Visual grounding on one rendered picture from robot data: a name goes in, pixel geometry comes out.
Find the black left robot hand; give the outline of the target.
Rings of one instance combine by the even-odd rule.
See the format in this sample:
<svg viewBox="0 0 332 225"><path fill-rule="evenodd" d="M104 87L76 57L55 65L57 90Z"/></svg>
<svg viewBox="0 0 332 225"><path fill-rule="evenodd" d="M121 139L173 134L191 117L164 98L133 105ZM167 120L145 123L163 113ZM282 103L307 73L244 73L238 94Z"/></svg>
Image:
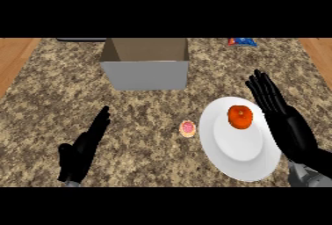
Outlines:
<svg viewBox="0 0 332 225"><path fill-rule="evenodd" d="M92 126L73 144L59 145L59 178L58 181L82 183L88 176L107 127L111 124L110 106L96 115Z"/></svg>

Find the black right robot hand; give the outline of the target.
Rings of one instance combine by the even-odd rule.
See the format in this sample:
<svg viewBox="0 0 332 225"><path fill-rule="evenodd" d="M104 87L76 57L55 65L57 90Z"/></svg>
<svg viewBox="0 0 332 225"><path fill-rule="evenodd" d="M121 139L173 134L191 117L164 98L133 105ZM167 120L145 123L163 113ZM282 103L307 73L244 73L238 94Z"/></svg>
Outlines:
<svg viewBox="0 0 332 225"><path fill-rule="evenodd" d="M319 148L306 118L287 103L272 78L257 69L245 85L262 108L276 146L287 158L332 178L332 152Z"/></svg>

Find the white round plate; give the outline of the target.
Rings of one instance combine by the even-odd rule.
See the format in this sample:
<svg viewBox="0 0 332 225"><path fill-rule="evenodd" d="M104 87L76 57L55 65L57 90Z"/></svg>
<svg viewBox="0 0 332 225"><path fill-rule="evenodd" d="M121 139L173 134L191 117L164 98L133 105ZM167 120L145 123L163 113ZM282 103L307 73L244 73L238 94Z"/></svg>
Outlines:
<svg viewBox="0 0 332 225"><path fill-rule="evenodd" d="M245 105L253 110L253 124L237 129L229 123L229 109ZM203 111L200 142L219 170L239 181L254 182L270 176L282 151L276 146L262 108L245 98L217 98Z"/></svg>

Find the grey cardboard box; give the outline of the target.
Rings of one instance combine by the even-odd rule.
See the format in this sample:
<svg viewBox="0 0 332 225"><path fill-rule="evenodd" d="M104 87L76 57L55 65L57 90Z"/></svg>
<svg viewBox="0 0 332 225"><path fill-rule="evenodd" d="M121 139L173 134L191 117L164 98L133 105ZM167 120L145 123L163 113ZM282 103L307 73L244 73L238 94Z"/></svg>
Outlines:
<svg viewBox="0 0 332 225"><path fill-rule="evenodd" d="M186 38L110 38L101 65L119 91L185 90Z"/></svg>

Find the small pink frosted pastry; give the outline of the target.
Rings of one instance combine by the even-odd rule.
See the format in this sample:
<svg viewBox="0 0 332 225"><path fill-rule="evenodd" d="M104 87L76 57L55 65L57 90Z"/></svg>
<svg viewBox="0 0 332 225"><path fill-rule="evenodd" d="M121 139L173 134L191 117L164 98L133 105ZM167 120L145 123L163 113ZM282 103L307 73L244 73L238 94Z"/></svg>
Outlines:
<svg viewBox="0 0 332 225"><path fill-rule="evenodd" d="M179 132L183 137L189 138L197 133L197 125L191 120L183 120L179 126Z"/></svg>

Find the blue and red snack bag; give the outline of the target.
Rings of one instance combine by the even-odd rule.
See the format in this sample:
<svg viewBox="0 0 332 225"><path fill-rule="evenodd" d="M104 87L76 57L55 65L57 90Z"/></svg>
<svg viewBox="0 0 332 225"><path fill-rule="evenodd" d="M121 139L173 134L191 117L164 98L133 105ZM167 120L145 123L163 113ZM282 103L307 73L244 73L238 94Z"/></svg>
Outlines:
<svg viewBox="0 0 332 225"><path fill-rule="evenodd" d="M231 46L256 47L257 42L253 38L229 38Z"/></svg>

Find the dark grey flat object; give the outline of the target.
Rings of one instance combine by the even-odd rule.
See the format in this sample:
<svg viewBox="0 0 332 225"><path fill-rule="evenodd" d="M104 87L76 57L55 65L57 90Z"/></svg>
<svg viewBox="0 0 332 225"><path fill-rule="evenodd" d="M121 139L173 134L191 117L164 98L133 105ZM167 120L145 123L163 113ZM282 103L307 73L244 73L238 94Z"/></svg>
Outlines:
<svg viewBox="0 0 332 225"><path fill-rule="evenodd" d="M57 38L57 40L67 42L105 42L107 38Z"/></svg>

